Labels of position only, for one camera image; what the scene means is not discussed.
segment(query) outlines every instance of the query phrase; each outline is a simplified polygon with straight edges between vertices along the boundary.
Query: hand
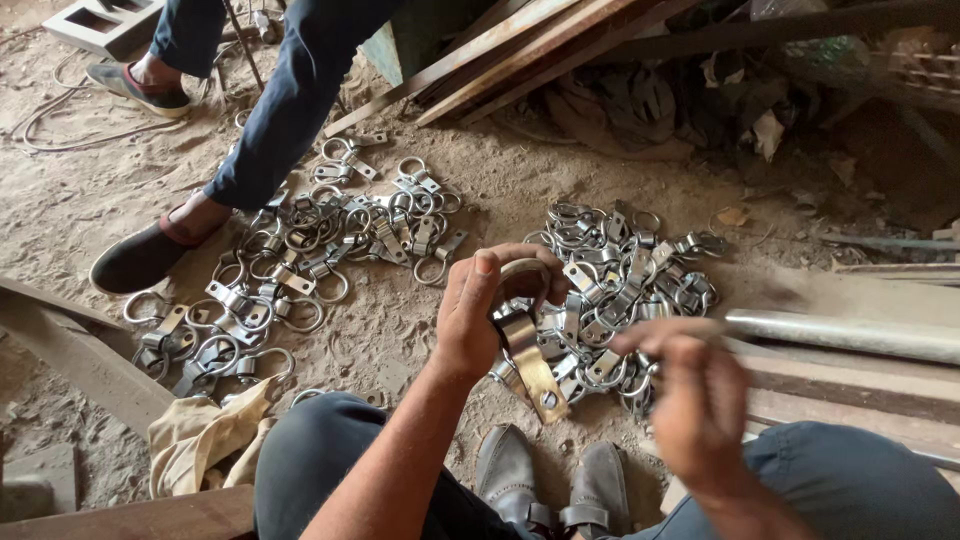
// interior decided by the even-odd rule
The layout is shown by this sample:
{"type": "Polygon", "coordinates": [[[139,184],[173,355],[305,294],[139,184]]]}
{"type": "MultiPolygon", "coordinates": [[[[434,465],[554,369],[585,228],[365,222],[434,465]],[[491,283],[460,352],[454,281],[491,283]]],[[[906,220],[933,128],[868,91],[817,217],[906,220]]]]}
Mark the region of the hand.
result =
{"type": "Polygon", "coordinates": [[[741,446],[750,377],[710,343],[722,330],[709,319],[652,321],[610,345],[619,354],[640,350],[661,358],[665,392],[652,418],[657,446],[667,467],[702,498],[724,497],[751,478],[741,446]]]}
{"type": "MultiPolygon", "coordinates": [[[[551,276],[547,300],[556,305],[564,302],[570,287],[564,264],[545,247],[501,244],[477,251],[472,258],[460,260],[450,268],[437,317],[437,353],[431,358],[437,368],[471,384],[490,371],[500,349],[500,336],[488,318],[500,283],[500,267],[519,258],[539,258],[546,263],[551,276]]],[[[507,299],[537,296],[542,288],[539,279],[504,283],[507,299]]]]}

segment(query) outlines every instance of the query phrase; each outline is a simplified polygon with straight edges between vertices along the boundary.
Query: dust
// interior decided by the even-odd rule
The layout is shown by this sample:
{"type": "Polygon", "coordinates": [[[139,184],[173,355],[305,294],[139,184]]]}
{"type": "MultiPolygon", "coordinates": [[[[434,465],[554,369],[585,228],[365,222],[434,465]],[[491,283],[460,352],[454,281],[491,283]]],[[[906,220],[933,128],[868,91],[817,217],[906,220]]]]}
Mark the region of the dust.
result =
{"type": "MultiPolygon", "coordinates": [[[[11,25],[24,29],[67,4],[69,0],[34,2],[27,14],[0,7],[0,24],[15,32],[11,25]]],[[[4,236],[0,274],[95,307],[119,320],[124,299],[105,296],[89,286],[86,274],[90,266],[110,244],[157,220],[192,189],[212,178],[229,145],[239,136],[233,125],[234,114],[256,95],[250,70],[236,52],[227,55],[222,67],[227,92],[214,86],[190,120],[176,128],[125,137],[82,151],[35,153],[11,140],[10,127],[62,91],[52,81],[51,70],[73,49],[42,32],[3,47],[0,101],[6,106],[0,110],[0,126],[4,129],[4,144],[0,146],[0,208],[4,209],[0,213],[4,236]]],[[[269,78],[276,48],[255,41],[252,47],[257,64],[269,78]]],[[[85,61],[94,60],[82,57],[65,65],[62,79],[79,81],[85,61]]],[[[351,110],[388,87],[362,56],[358,56],[349,79],[362,81],[342,92],[343,103],[351,110]]],[[[196,80],[187,81],[195,102],[202,87],[196,80]]],[[[333,116],[342,114],[335,110],[333,116]]],[[[826,190],[832,193],[830,197],[845,196],[836,193],[842,187],[833,185],[838,183],[824,177],[819,169],[794,167],[781,171],[775,159],[770,170],[750,169],[753,172],[747,179],[736,167],[717,166],[704,158],[683,164],[630,162],[600,156],[580,146],[530,140],[490,120],[468,129],[446,122],[417,129],[412,123],[414,117],[413,111],[397,104],[361,124],[365,133],[388,132],[392,142],[363,154],[364,161],[378,167],[381,180],[353,181],[346,191],[390,193],[393,187],[389,178],[400,160],[408,156],[424,158],[435,179],[464,196],[464,209],[450,224],[469,232],[459,251],[461,257],[482,246],[519,241],[526,233],[541,228],[547,205],[557,199],[608,208],[620,198],[636,209],[661,216],[661,234],[665,236],[705,230],[717,210],[738,206],[751,218],[743,227],[713,224],[734,245],[728,261],[796,267],[804,260],[806,265],[828,267],[829,249],[797,237],[798,233],[824,226],[816,220],[829,223],[829,218],[815,220],[800,215],[793,211],[793,200],[783,195],[749,204],[741,202],[745,182],[750,186],[764,184],[758,176],[774,175],[770,170],[778,171],[777,175],[793,184],[826,190]]],[[[56,115],[40,122],[34,137],[43,144],[59,144],[92,136],[92,132],[117,133],[156,121],[123,99],[85,89],[56,115]]],[[[781,161],[789,162],[797,160],[796,153],[803,151],[786,141],[780,152],[786,157],[781,161]]],[[[301,162],[290,177],[292,185],[306,185],[314,160],[311,154],[301,162]]],[[[836,203],[839,199],[830,200],[836,203]]],[[[870,216],[869,208],[856,208],[859,214],[870,216]]],[[[175,269],[172,279],[156,290],[181,303],[204,298],[203,289],[217,255],[240,227],[239,223],[231,224],[191,253],[175,269]]],[[[382,390],[387,405],[396,406],[409,380],[436,347],[434,329],[442,288],[420,285],[409,270],[386,262],[347,263],[341,269],[350,281],[350,292],[341,304],[326,311],[321,329],[309,335],[279,329],[273,338],[294,353],[299,366],[296,387],[273,409],[277,415],[287,410],[300,390],[311,387],[357,393],[382,390]],[[388,367],[395,375],[379,377],[388,367]],[[397,383],[397,378],[404,381],[397,383]]],[[[332,282],[323,283],[324,295],[331,294],[328,287],[332,286],[332,282]]],[[[717,282],[716,286],[723,294],[726,285],[717,282]]],[[[131,330],[144,332],[143,328],[131,330]]],[[[6,461],[72,441],[80,450],[83,508],[148,497],[148,452],[146,443],[135,433],[9,338],[0,342],[0,374],[0,402],[7,404],[7,413],[0,418],[0,430],[7,435],[6,461]]],[[[667,473],[661,463],[641,450],[640,443],[651,438],[645,421],[631,417],[613,396],[591,396],[577,404],[568,420],[543,427],[534,412],[505,388],[490,380],[479,382],[447,454],[446,465],[457,479],[473,485],[475,457],[483,436],[493,425],[510,422],[520,426],[533,443],[540,496],[551,507],[560,509],[567,503],[568,483],[578,453],[592,441],[609,439],[630,456],[627,474],[632,521],[646,527],[660,520],[660,490],[667,473]]]]}

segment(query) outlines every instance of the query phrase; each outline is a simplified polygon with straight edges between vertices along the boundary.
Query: jeans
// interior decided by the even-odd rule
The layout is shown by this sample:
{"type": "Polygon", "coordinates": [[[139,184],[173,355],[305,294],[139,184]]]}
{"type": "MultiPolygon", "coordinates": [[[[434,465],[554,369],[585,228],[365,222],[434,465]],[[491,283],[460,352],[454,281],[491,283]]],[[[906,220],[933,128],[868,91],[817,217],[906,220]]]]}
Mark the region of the jeans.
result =
{"type": "MultiPolygon", "coordinates": [[[[311,398],[280,419],[256,469],[254,522],[261,540],[298,538],[385,422],[383,411],[343,392],[311,398]]],[[[924,459],[879,435],[800,422],[768,429],[745,446],[744,458],[825,539],[960,538],[960,497],[924,459]]],[[[533,537],[441,472],[422,538],[533,537]]],[[[661,524],[625,538],[717,535],[687,497],[661,524]]]]}
{"type": "MultiPolygon", "coordinates": [[[[236,209],[263,208],[320,132],[356,48],[403,2],[294,2],[276,70],[204,194],[236,209]]],[[[167,0],[150,52],[187,75],[209,77],[226,16],[221,0],[167,0]]]]}

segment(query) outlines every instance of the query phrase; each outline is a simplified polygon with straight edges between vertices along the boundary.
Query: foot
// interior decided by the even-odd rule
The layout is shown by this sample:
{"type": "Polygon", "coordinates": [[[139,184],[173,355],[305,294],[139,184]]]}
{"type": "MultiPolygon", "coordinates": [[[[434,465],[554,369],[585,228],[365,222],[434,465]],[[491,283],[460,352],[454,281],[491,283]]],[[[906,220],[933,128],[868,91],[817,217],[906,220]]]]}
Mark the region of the foot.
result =
{"type": "Polygon", "coordinates": [[[86,67],[86,75],[94,83],[160,116],[180,118],[190,112],[190,98],[179,81],[142,85],[133,77],[132,66],[132,63],[93,63],[86,67]]]}
{"type": "Polygon", "coordinates": [[[627,532],[630,511],[623,478],[622,451],[611,442],[591,444],[580,455],[570,483],[570,506],[560,512],[567,534],[585,540],[627,532]]]}
{"type": "Polygon", "coordinates": [[[530,445],[517,426],[496,426],[477,456],[477,496],[505,522],[527,530],[552,528],[550,508],[537,502],[530,445]]]}
{"type": "Polygon", "coordinates": [[[90,269],[90,284],[104,294],[130,294],[163,281],[183,255],[227,222],[232,210],[194,195],[147,229],[110,246],[90,269]]]}

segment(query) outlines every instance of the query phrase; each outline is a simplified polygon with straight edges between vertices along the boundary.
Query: pile of metal clamps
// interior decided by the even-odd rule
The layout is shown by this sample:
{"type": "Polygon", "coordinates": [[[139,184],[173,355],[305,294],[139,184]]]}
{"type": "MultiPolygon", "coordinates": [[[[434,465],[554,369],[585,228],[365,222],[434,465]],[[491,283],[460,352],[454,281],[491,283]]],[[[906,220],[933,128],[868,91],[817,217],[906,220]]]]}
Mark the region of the pile of metal clamps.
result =
{"type": "Polygon", "coordinates": [[[719,296],[706,275],[686,264],[703,256],[722,257],[727,241],[714,233],[660,239],[660,219],[631,211],[622,201],[609,214],[557,202],[548,215],[546,227],[523,241],[550,248],[564,262],[574,288],[561,307],[544,303],[529,313],[533,302],[527,299],[499,307],[493,318],[506,343],[491,377],[532,406],[544,423],[565,416],[568,406],[587,394],[610,391],[631,413],[644,416],[653,402],[656,360],[637,353],[620,356],[607,344],[638,321],[705,315],[719,296]],[[652,223],[644,226],[638,218],[652,223]],[[533,374],[527,379],[536,378],[539,367],[552,380],[526,380],[525,365],[533,374]]]}
{"type": "MultiPolygon", "coordinates": [[[[224,377],[253,385],[259,382],[256,361],[271,354],[285,356],[287,368],[280,381],[289,380],[296,361],[284,349],[267,348],[270,329],[276,323],[295,332],[319,328],[324,305],[339,303],[349,293],[347,276],[337,270],[345,260],[387,260],[410,268],[418,282],[440,282],[454,250],[467,237],[461,230],[447,234],[447,216],[463,202],[430,178],[423,160],[407,158],[399,164],[393,180],[397,190],[389,196],[350,196],[333,185],[349,182],[354,173],[373,180],[376,171],[357,158],[360,143],[386,140],[377,134],[327,141],[324,162],[315,173],[320,185],[296,197],[289,196],[289,189],[277,193],[233,249],[220,255],[205,289],[212,298],[187,306],[171,304],[153,291],[133,295],[124,307],[124,318],[134,324],[159,323],[143,336],[133,363],[159,380],[172,363],[183,362],[183,377],[173,389],[179,398],[208,397],[224,377]],[[336,144],[346,150],[334,159],[327,151],[336,144]],[[411,164],[413,170],[407,171],[411,164]],[[427,279],[423,267],[431,260],[440,270],[427,279]],[[318,283],[328,277],[340,281],[340,292],[333,297],[319,291],[318,283]],[[134,307],[147,298],[157,302],[154,314],[135,318],[134,307]],[[294,312],[304,306],[312,309],[309,324],[298,326],[300,318],[294,312]],[[222,312],[212,322],[211,309],[222,312]]],[[[225,402],[236,395],[228,395],[225,402]]]]}

